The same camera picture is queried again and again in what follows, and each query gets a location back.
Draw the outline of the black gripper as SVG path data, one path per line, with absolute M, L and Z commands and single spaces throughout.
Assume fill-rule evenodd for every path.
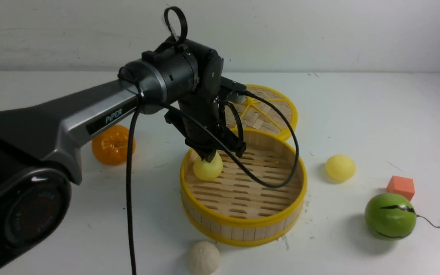
M 237 158 L 243 157 L 247 144 L 226 125 L 225 107 L 233 111 L 231 102 L 220 101 L 218 94 L 208 101 L 204 95 L 191 91 L 168 92 L 166 102 L 175 101 L 180 110 L 168 111 L 165 120 L 180 131 L 186 145 L 197 150 L 201 160 L 211 162 L 217 150 L 224 148 L 234 152 Z

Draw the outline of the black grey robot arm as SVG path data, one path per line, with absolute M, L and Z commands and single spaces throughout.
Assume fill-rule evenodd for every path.
M 118 79 L 39 105 L 0 111 L 0 268 L 58 228 L 82 181 L 80 149 L 128 115 L 168 111 L 201 158 L 216 150 L 243 155 L 246 143 L 226 126 L 224 105 L 246 86 L 222 76 L 223 59 L 191 40 L 166 39 L 120 68 Z

